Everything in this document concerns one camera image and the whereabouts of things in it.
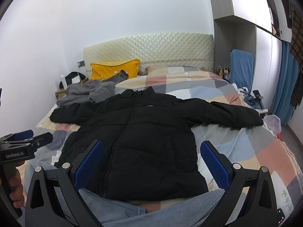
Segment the person's left hand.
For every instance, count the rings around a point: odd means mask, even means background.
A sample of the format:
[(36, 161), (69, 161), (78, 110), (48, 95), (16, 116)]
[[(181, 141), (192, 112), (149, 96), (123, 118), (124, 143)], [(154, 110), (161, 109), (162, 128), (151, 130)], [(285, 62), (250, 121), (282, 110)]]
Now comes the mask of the person's left hand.
[(9, 179), (10, 186), (14, 188), (14, 191), (10, 193), (10, 199), (13, 201), (15, 208), (21, 208), (24, 205), (25, 198), (23, 195), (23, 185), (20, 177), (20, 172), (15, 169), (15, 174)]

